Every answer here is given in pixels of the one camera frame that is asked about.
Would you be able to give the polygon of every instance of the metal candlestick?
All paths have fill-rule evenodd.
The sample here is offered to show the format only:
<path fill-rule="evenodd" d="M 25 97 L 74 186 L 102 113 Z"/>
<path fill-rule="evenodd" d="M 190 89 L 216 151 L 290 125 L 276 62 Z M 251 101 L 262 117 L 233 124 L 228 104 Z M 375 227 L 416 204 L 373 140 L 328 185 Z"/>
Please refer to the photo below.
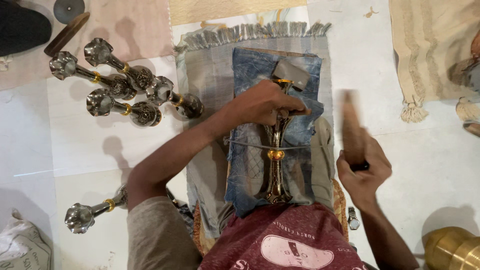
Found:
<path fill-rule="evenodd" d="M 107 116 L 111 111 L 130 115 L 133 123 L 138 126 L 156 126 L 162 120 L 162 113 L 151 103 L 142 101 L 132 106 L 119 103 L 103 88 L 96 89 L 87 96 L 87 111 L 93 116 Z"/>
<path fill-rule="evenodd" d="M 50 60 L 50 70 L 52 74 L 64 80 L 70 76 L 87 79 L 91 83 L 100 83 L 106 86 L 113 98 L 121 98 L 130 100 L 135 97 L 137 90 L 130 87 L 128 81 L 121 77 L 120 74 L 112 74 L 109 76 L 101 76 L 98 72 L 90 71 L 77 64 L 78 59 L 67 51 L 61 51 L 55 54 Z"/>
<path fill-rule="evenodd" d="M 153 78 L 152 72 L 144 66 L 130 67 L 127 62 L 120 61 L 112 52 L 113 47 L 99 37 L 94 38 L 84 48 L 85 60 L 92 66 L 107 64 L 117 69 L 118 72 L 125 74 L 135 90 L 145 90 Z"/>
<path fill-rule="evenodd" d="M 293 81 L 289 80 L 272 80 L 272 82 L 278 84 L 284 94 L 287 94 L 294 84 Z M 264 126 L 272 147 L 282 147 L 283 135 L 293 118 L 294 116 L 283 118 L 281 115 L 278 115 L 275 125 Z M 289 202 L 292 196 L 285 190 L 283 183 L 282 159 L 285 157 L 285 153 L 282 150 L 270 149 L 267 156 L 270 159 L 268 187 L 267 190 L 259 192 L 256 197 L 264 198 L 270 203 Z"/>
<path fill-rule="evenodd" d="M 157 106 L 172 102 L 177 112 L 186 119 L 195 119 L 202 115 L 204 106 L 200 99 L 192 94 L 173 92 L 173 82 L 164 76 L 155 76 L 146 89 L 147 99 Z"/>
<path fill-rule="evenodd" d="M 111 212 L 115 207 L 127 209 L 127 186 L 122 185 L 115 197 L 106 199 L 102 203 L 88 206 L 76 203 L 67 210 L 65 224 L 72 233 L 86 233 L 88 228 L 95 224 L 95 217 L 105 212 Z"/>

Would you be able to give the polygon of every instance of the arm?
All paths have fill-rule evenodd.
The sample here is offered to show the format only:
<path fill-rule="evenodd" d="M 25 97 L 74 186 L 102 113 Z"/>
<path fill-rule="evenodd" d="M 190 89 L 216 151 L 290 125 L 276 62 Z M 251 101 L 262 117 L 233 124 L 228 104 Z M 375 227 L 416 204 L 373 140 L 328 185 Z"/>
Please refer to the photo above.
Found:
<path fill-rule="evenodd" d="M 283 94 L 277 84 L 261 81 L 135 166 L 127 182 L 129 211 L 146 199 L 166 196 L 167 182 L 200 150 L 236 126 L 244 123 L 275 124 L 278 110 L 304 109 L 305 105 L 299 99 Z"/>
<path fill-rule="evenodd" d="M 380 210 L 375 192 L 392 174 L 392 165 L 378 142 L 367 132 L 365 159 L 368 171 L 352 172 L 343 152 L 337 160 L 338 177 L 360 210 L 368 242 L 378 267 L 383 269 L 413 270 L 419 265 L 402 237 Z"/>

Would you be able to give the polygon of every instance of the string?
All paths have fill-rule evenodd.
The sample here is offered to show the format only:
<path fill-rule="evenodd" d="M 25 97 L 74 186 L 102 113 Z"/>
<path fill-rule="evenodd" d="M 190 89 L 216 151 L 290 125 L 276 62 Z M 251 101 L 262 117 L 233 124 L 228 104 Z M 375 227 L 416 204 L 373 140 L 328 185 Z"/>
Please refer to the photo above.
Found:
<path fill-rule="evenodd" d="M 239 141 L 232 141 L 232 140 L 225 140 L 226 142 L 231 142 L 234 144 L 239 144 L 239 145 L 245 145 L 245 146 L 253 146 L 257 148 L 264 148 L 264 149 L 272 149 L 272 150 L 289 150 L 289 149 L 302 149 L 302 148 L 323 148 L 323 147 L 328 147 L 331 144 L 327 145 L 322 145 L 322 146 L 294 146 L 294 147 L 271 147 L 271 146 L 264 146 L 264 145 L 254 145 L 254 144 L 249 144 L 249 143 L 244 143 L 244 142 L 239 142 Z"/>

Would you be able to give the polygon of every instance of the rug fringe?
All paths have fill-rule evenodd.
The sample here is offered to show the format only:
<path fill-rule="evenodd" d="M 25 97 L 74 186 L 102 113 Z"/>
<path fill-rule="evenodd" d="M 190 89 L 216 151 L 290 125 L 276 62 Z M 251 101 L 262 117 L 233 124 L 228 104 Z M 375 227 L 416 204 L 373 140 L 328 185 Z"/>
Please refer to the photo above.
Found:
<path fill-rule="evenodd" d="M 422 108 L 417 106 L 414 102 L 409 103 L 407 107 L 403 108 L 402 114 L 400 117 L 404 122 L 410 123 L 418 123 L 421 122 L 427 117 L 428 112 Z"/>
<path fill-rule="evenodd" d="M 314 23 L 307 31 L 306 22 L 271 22 L 261 24 L 241 24 L 220 28 L 216 31 L 202 31 L 199 34 L 186 34 L 184 45 L 175 46 L 177 54 L 185 51 L 205 49 L 247 39 L 272 37 L 324 37 L 331 23 Z"/>
<path fill-rule="evenodd" d="M 462 121 L 473 121 L 480 117 L 480 108 L 468 98 L 460 98 L 456 104 L 456 114 Z"/>

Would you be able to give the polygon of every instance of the wristwatch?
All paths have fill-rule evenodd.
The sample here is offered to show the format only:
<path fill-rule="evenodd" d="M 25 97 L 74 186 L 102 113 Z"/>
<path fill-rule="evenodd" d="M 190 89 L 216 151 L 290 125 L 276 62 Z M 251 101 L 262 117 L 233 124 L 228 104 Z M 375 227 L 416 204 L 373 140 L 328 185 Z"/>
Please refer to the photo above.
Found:
<path fill-rule="evenodd" d="M 348 225 L 352 231 L 360 227 L 360 221 L 357 219 L 357 214 L 353 207 L 348 208 Z"/>

